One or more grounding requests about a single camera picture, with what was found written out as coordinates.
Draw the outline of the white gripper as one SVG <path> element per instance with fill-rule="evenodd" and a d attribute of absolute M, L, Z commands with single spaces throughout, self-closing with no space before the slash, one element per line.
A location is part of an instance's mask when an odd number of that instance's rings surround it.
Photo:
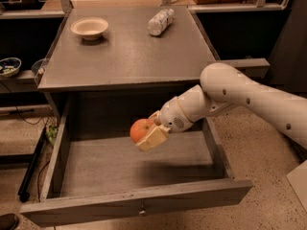
<path fill-rule="evenodd" d="M 170 131 L 183 132 L 193 125 L 184 115 L 178 97 L 165 103 L 160 111 L 157 110 L 149 119 L 155 125 L 152 125 L 147 134 L 136 143 L 136 146 L 142 151 L 151 150 L 164 143 L 169 138 Z"/>

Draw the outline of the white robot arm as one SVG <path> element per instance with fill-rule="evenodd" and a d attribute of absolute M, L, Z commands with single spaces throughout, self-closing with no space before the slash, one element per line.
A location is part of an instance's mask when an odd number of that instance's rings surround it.
<path fill-rule="evenodd" d="M 172 98 L 150 117 L 144 133 L 133 139 L 140 150 L 165 142 L 196 121 L 243 106 L 307 148 L 307 99 L 260 84 L 221 62 L 206 66 L 200 83 Z"/>

